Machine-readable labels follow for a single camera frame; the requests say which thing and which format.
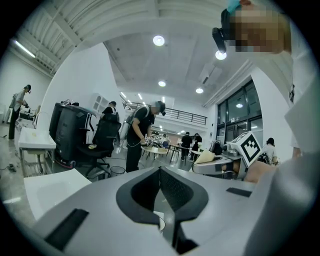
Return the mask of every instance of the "ceiling light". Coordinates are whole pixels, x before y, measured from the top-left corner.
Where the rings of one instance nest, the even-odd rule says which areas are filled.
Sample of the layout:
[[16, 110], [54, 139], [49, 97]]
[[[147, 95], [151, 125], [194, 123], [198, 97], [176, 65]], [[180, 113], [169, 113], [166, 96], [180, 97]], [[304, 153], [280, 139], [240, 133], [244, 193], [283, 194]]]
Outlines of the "ceiling light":
[[31, 53], [31, 51], [27, 50], [22, 44], [20, 44], [18, 41], [14, 40], [14, 43], [19, 46], [22, 50], [24, 50], [27, 54], [29, 54], [32, 58], [35, 58], [36, 56]]
[[202, 93], [204, 92], [204, 90], [201, 89], [201, 88], [198, 88], [198, 89], [195, 90], [195, 92], [196, 92], [197, 94], [202, 94]]
[[156, 46], [163, 46], [165, 44], [165, 39], [161, 36], [161, 35], [156, 35], [154, 38], [153, 38], [153, 43], [156, 45]]
[[165, 87], [166, 86], [166, 83], [164, 81], [159, 81], [158, 82], [158, 85], [161, 86], [161, 87]]
[[215, 53], [215, 57], [218, 60], [224, 60], [227, 57], [227, 53], [221, 53], [219, 50]]

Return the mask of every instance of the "black office chair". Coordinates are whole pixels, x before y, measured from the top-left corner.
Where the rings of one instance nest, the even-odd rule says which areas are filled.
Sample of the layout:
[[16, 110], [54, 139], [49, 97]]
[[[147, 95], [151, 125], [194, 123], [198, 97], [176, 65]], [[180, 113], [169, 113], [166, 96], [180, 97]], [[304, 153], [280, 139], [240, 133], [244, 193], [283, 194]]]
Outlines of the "black office chair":
[[[111, 153], [114, 150], [113, 142], [119, 134], [121, 123], [118, 122], [117, 116], [114, 114], [105, 114], [103, 119], [99, 120], [98, 127], [93, 137], [92, 143], [96, 145], [96, 148], [90, 149], [92, 144], [83, 144], [78, 146], [78, 150], [85, 155], [92, 158], [92, 165], [85, 173], [86, 178], [94, 179], [95, 177], [103, 176], [109, 173], [103, 168], [103, 166], [110, 167], [103, 158], [111, 157]], [[88, 177], [88, 174], [94, 169], [99, 168], [101, 171], [94, 174], [94, 176]]]

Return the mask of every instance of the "gray floor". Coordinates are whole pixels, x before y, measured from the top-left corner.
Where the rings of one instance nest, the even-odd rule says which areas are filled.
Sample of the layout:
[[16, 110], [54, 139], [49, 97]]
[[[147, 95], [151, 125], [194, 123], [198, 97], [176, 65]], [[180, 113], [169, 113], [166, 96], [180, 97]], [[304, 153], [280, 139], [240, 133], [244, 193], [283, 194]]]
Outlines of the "gray floor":
[[[8, 131], [9, 126], [7, 124], [0, 124], [0, 169], [4, 169], [9, 163], [12, 163], [15, 166], [16, 172], [9, 171], [8, 169], [0, 170], [0, 197], [1, 201], [4, 203], [8, 212], [13, 218], [15, 218], [18, 222], [24, 223], [28, 227], [32, 227], [32, 225], [35, 223], [35, 218], [31, 212], [27, 199], [20, 159], [15, 151], [14, 142], [9, 141], [8, 136], [2, 138], [2, 136], [8, 134]], [[112, 157], [107, 158], [106, 162], [109, 163], [111, 167], [120, 166], [125, 168], [126, 156], [126, 149], [115, 148], [112, 153]], [[152, 154], [147, 159], [147, 154], [145, 153], [140, 159], [139, 168], [143, 169], [152, 166], [159, 167], [170, 165], [172, 167], [188, 171], [191, 168], [192, 163], [187, 161], [185, 165], [185, 163], [180, 160], [180, 157], [181, 156], [177, 156], [177, 154], [175, 154], [172, 158], [172, 162], [170, 163], [171, 152], [167, 156], [157, 156], [156, 159], [154, 159]], [[79, 167], [76, 169], [84, 175], [88, 167]], [[54, 165], [55, 173], [66, 170], [69, 169], [62, 167], [57, 163]], [[161, 190], [156, 197], [154, 210], [164, 213], [164, 221], [166, 226], [163, 231], [163, 236], [170, 243], [173, 233], [174, 213]]]

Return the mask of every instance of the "black railing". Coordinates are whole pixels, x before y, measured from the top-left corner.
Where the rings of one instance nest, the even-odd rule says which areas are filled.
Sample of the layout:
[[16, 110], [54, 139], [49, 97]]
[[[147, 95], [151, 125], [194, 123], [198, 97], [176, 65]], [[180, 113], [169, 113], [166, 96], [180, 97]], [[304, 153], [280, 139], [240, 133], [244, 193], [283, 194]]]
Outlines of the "black railing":
[[[135, 111], [137, 108], [140, 108], [141, 106], [144, 106], [142, 103], [136, 103], [136, 102], [126, 102], [124, 104], [125, 110], [133, 110]], [[176, 109], [166, 108], [165, 109], [165, 116], [168, 118], [174, 118], [179, 119], [191, 123], [196, 123], [199, 125], [206, 125], [207, 123], [207, 117], [203, 115], [193, 114], [189, 112], [184, 112]]]

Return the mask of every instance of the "white shirt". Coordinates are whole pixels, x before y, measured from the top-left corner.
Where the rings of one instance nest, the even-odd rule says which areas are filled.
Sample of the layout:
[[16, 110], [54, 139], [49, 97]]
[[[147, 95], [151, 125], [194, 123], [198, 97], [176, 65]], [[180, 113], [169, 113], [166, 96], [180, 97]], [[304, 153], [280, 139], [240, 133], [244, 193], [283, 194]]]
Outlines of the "white shirt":
[[25, 94], [26, 94], [25, 89], [23, 89], [22, 91], [20, 91], [16, 94], [15, 103], [14, 103], [14, 107], [13, 107], [14, 111], [18, 111], [18, 109], [21, 107], [22, 104], [17, 101], [23, 101]]
[[[290, 23], [292, 87], [289, 91], [288, 103], [292, 107], [301, 98], [316, 76], [319, 76], [319, 66], [305, 38], [296, 27]], [[296, 139], [292, 136], [291, 146], [299, 148]]]
[[261, 149], [261, 154], [266, 152], [269, 158], [269, 165], [272, 164], [272, 158], [277, 157], [276, 153], [276, 147], [272, 146], [271, 144], [264, 145], [264, 147]]

